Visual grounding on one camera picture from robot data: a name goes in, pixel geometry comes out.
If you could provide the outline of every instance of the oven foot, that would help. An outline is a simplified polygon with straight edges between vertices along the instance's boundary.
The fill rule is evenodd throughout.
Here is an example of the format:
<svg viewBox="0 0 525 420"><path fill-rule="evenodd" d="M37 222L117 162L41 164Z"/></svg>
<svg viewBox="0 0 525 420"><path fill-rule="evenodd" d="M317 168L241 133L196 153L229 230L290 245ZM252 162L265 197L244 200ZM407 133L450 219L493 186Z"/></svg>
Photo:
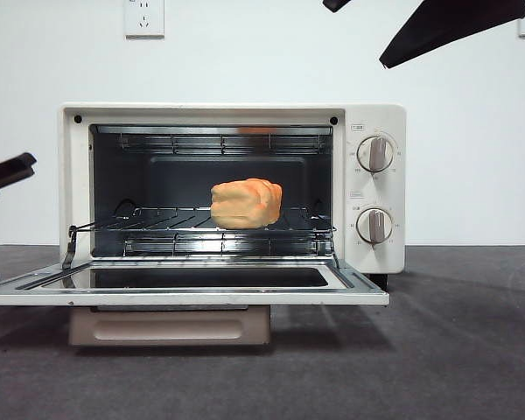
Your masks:
<svg viewBox="0 0 525 420"><path fill-rule="evenodd" d="M270 307L205 311L93 311L73 308L74 346L216 346L270 342Z"/></svg>
<svg viewBox="0 0 525 420"><path fill-rule="evenodd" d="M387 291L387 274L368 274L367 277L382 290Z"/></svg>

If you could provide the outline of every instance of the control panel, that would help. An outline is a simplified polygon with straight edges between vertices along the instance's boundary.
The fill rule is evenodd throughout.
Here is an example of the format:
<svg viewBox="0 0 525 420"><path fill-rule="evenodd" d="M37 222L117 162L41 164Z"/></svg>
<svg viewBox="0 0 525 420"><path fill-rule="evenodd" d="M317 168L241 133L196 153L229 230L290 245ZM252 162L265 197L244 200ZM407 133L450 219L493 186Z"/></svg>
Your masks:
<svg viewBox="0 0 525 420"><path fill-rule="evenodd" d="M348 108L345 139L345 259L365 274L401 272L406 112Z"/></svg>

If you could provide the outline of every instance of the white wall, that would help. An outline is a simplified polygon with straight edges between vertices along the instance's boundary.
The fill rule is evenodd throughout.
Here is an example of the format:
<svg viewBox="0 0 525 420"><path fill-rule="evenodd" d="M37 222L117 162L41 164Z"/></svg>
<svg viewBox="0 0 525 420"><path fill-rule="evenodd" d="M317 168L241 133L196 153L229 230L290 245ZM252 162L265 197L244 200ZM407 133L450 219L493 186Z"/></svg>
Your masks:
<svg viewBox="0 0 525 420"><path fill-rule="evenodd" d="M516 23L392 70L418 0L167 0L165 40L128 41L123 0L0 0L0 243L56 243L64 101L398 102L409 115L408 243L525 244L525 40Z"/></svg>

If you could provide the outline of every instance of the knob label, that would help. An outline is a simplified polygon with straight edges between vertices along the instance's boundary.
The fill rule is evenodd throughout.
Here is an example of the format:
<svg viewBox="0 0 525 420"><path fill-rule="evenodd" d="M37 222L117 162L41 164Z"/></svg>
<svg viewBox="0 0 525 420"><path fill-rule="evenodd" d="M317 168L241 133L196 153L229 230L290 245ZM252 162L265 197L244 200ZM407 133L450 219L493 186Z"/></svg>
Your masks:
<svg viewBox="0 0 525 420"><path fill-rule="evenodd" d="M348 198L353 200L363 200L365 195L363 191L351 191L348 193Z"/></svg>

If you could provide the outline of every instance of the oven cavity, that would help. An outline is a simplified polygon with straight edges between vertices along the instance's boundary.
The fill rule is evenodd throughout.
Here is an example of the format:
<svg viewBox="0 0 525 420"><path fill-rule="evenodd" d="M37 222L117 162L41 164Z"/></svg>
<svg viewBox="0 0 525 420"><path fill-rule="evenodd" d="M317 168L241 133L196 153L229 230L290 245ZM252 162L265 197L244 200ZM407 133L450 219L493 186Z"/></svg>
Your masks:
<svg viewBox="0 0 525 420"><path fill-rule="evenodd" d="M93 220L70 228L94 257L334 256L331 126L92 125ZM279 220L222 229L210 218L212 186L259 178L280 184Z"/></svg>

